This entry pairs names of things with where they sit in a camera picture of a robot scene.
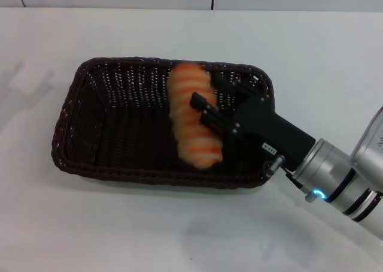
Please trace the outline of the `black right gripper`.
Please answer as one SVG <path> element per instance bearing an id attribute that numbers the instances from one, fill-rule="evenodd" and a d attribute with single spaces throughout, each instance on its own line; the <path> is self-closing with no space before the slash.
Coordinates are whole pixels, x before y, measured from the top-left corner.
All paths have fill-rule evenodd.
<path id="1" fill-rule="evenodd" d="M 295 170 L 315 144 L 315 138 L 275 113 L 268 99 L 258 96 L 252 85 L 229 81 L 218 71 L 211 73 L 211 84 L 234 97 L 236 111 L 220 110 L 193 92 L 190 106 L 201 112 L 200 122 L 216 134 L 229 134 L 247 155 L 264 152 L 270 159 L 284 157 L 284 167 Z"/>

